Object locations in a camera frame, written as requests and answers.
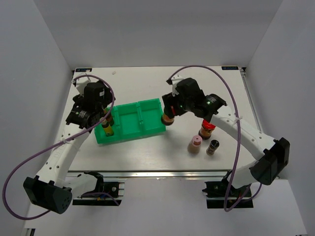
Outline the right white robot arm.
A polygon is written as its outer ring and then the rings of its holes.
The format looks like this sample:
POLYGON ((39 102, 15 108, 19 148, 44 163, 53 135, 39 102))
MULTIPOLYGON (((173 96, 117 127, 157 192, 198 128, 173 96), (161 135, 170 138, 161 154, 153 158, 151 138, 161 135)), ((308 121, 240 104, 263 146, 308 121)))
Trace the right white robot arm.
POLYGON ((222 98, 216 94, 205 95, 193 78, 168 79, 166 82, 172 86, 172 91, 162 96, 163 117, 168 117, 163 120, 165 125, 171 125, 176 116, 192 112, 226 132, 255 159, 224 177, 222 189, 226 195, 234 196, 241 187, 255 182, 271 185, 287 166, 290 150, 287 139, 277 140, 237 118, 222 98))

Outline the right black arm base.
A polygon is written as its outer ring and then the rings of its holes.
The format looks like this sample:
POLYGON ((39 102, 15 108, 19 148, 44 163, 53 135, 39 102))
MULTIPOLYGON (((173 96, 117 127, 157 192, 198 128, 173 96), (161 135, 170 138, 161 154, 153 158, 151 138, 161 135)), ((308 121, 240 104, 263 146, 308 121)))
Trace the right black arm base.
MULTIPOLYGON (((246 191, 246 186, 240 189, 231 190, 228 194, 226 207, 231 208, 232 205, 237 202, 243 193, 246 191)), ((221 181, 207 181, 205 182, 205 188, 202 190, 206 197, 207 209, 224 209, 224 198, 227 185, 221 181)), ((253 202, 250 200, 252 197, 251 190, 248 190, 242 200, 235 206, 235 208, 253 208, 253 202)))

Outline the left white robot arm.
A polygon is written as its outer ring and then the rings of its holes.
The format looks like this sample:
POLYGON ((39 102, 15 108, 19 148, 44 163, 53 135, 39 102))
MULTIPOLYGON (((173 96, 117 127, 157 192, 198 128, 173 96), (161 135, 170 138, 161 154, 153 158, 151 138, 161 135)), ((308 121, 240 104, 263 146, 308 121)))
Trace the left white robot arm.
POLYGON ((61 145, 54 148, 44 166, 35 177, 27 177, 23 183, 32 204, 49 211, 64 213, 72 199, 86 193, 99 196, 104 190, 103 175, 86 171, 67 180, 66 176, 74 157, 93 126, 105 116, 104 109, 113 100, 113 94, 103 82, 83 81, 76 83, 79 94, 66 118, 61 145))

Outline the pink-cap spice shaker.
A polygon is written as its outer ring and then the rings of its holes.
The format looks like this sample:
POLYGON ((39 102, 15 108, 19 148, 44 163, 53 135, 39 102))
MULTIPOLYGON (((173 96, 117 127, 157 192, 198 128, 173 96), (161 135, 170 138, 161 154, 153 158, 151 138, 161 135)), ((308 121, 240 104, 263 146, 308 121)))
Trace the pink-cap spice shaker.
POLYGON ((192 137, 192 140, 190 141, 188 145, 188 152, 191 154, 198 154, 200 152, 202 138, 199 135, 195 135, 192 137))

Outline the red-lid sauce jar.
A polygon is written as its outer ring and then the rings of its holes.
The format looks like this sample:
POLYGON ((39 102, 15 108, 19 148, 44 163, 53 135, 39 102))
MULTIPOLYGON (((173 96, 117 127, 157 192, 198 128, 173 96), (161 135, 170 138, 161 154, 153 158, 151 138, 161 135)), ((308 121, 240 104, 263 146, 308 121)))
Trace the red-lid sauce jar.
POLYGON ((175 115, 176 115, 176 113, 175 113, 173 106, 164 107, 163 114, 161 116, 161 122, 165 126, 170 126, 174 122, 175 115))
POLYGON ((202 121, 201 128, 198 132, 198 135, 203 140, 210 139, 212 132, 215 130, 216 126, 211 124, 210 122, 206 121, 205 119, 202 121))

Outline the yellow-cap brown sauce bottle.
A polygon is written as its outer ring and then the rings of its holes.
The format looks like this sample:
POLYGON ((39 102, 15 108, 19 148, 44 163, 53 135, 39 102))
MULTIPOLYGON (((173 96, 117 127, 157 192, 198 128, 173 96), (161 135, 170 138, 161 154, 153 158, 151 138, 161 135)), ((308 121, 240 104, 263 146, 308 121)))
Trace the yellow-cap brown sauce bottle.
POLYGON ((111 112, 109 111, 109 108, 106 107, 104 109, 104 114, 107 115, 106 121, 109 123, 110 126, 113 126, 114 125, 114 119, 113 119, 111 112))

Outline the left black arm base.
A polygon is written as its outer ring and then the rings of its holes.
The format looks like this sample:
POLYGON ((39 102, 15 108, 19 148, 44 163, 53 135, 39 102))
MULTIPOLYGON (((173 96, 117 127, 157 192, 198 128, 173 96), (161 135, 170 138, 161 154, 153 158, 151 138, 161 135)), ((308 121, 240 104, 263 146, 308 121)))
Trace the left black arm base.
POLYGON ((94 171, 83 172, 84 175, 96 179, 94 189, 72 200, 74 206, 116 206, 122 202, 125 192, 125 181, 117 178, 104 178, 94 171))

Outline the small yellow-label white-cap bottle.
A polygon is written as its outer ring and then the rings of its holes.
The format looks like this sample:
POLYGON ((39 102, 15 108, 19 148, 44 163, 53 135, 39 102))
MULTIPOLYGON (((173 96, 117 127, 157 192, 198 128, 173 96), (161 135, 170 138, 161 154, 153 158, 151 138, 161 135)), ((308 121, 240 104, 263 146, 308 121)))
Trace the small yellow-label white-cap bottle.
POLYGON ((102 126, 102 129, 103 129, 103 131, 107 137, 114 135, 114 131, 106 119, 104 119, 102 121, 101 126, 102 126))

